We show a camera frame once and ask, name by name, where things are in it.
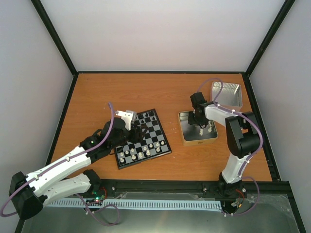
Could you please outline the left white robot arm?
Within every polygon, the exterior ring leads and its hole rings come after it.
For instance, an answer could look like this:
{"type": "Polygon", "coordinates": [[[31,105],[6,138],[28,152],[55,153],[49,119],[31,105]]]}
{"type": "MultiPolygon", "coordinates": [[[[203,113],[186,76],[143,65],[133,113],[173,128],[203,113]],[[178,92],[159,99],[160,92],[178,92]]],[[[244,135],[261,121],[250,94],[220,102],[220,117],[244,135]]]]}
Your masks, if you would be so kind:
{"type": "Polygon", "coordinates": [[[37,215],[46,205],[73,194],[97,195],[101,179],[92,169],[68,179],[73,172],[108,156],[112,150],[127,142],[141,142],[146,126],[114,117],[103,129],[85,138],[71,152],[53,163],[28,174],[14,174],[9,188],[9,200],[15,208],[14,215],[27,220],[37,215]]]}

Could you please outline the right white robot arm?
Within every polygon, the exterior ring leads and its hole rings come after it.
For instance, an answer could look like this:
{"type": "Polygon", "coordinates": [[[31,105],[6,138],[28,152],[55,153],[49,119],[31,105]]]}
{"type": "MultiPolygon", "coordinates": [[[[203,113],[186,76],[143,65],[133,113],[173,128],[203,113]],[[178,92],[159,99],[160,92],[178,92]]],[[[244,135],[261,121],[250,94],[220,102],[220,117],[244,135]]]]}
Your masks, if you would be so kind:
{"type": "Polygon", "coordinates": [[[242,113],[228,109],[212,102],[195,103],[192,107],[190,125],[203,128],[212,120],[226,129],[230,156],[219,175],[217,191],[221,196],[228,197],[235,189],[241,187],[246,166],[263,146],[263,136],[255,115],[252,112],[242,113]]]}

